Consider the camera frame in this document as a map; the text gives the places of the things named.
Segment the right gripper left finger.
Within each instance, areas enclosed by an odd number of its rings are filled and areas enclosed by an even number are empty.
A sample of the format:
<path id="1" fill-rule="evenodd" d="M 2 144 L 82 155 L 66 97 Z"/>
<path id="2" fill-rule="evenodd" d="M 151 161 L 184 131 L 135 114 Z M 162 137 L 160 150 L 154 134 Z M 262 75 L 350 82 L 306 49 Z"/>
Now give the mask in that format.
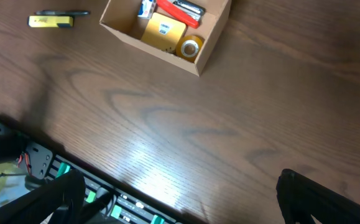
<path id="1" fill-rule="evenodd" d="M 79 223 L 85 197 L 83 173 L 71 170 L 0 207 L 0 223 L 41 223 L 62 205 L 59 223 Z"/>

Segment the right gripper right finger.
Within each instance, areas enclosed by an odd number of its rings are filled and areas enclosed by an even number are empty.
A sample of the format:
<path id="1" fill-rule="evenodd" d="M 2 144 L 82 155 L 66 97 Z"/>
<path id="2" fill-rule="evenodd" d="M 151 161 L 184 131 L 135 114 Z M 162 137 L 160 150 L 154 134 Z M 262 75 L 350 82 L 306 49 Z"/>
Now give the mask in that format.
<path id="1" fill-rule="evenodd" d="M 281 172 L 276 191 L 286 224 L 360 223 L 360 204 L 292 169 Z"/>

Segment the yellow highlighter marker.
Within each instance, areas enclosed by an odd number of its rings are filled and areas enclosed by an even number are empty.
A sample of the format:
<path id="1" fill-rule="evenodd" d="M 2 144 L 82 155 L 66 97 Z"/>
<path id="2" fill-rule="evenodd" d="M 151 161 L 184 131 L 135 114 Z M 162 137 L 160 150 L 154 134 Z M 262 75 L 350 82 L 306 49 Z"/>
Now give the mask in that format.
<path id="1" fill-rule="evenodd" d="M 33 28 L 69 28 L 73 27 L 70 16 L 29 16 L 28 26 Z"/>

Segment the yellow tape roll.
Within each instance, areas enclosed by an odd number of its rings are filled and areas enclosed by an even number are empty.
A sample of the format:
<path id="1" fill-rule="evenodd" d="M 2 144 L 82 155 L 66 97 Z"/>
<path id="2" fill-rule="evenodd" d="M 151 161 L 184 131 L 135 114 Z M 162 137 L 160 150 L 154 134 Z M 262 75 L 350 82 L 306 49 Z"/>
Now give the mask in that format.
<path id="1" fill-rule="evenodd" d="M 194 62 L 202 46 L 203 39 L 195 35 L 187 35 L 180 39 L 176 46 L 175 53 L 178 57 L 186 61 Z"/>

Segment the black pen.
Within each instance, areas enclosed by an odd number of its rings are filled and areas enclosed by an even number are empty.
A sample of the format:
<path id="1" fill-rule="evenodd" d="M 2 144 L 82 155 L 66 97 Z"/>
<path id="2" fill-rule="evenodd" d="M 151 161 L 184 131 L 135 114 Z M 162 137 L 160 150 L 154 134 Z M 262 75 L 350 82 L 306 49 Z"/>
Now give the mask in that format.
<path id="1" fill-rule="evenodd" d="M 90 11 L 59 11 L 59 10 L 43 10 L 36 11 L 37 16 L 87 16 L 90 15 Z"/>

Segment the yellow sticky note pad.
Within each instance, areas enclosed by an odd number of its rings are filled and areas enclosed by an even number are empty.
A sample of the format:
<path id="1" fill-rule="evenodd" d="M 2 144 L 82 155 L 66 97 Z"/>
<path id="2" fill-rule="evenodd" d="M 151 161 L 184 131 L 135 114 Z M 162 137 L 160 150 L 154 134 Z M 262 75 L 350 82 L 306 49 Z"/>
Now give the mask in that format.
<path id="1" fill-rule="evenodd" d="M 172 53 L 183 37 L 187 25 L 154 12 L 149 20 L 141 41 L 159 50 Z"/>

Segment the small blue white box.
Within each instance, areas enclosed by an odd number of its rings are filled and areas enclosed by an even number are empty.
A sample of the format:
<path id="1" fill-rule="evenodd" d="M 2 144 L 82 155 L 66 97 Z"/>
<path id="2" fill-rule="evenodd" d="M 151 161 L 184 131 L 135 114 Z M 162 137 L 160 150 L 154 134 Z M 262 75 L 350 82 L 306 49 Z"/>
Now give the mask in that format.
<path id="1" fill-rule="evenodd" d="M 156 5 L 156 0 L 142 0 L 137 16 L 141 19 L 150 19 L 155 11 Z"/>

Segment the red black stapler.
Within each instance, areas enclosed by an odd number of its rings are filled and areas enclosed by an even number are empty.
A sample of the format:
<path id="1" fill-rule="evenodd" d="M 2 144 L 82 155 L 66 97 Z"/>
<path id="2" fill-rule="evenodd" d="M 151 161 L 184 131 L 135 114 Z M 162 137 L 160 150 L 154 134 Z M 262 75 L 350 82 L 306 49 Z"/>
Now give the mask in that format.
<path id="1" fill-rule="evenodd" d="M 157 0 L 158 7 L 194 29 L 200 25 L 205 8 L 187 0 Z"/>

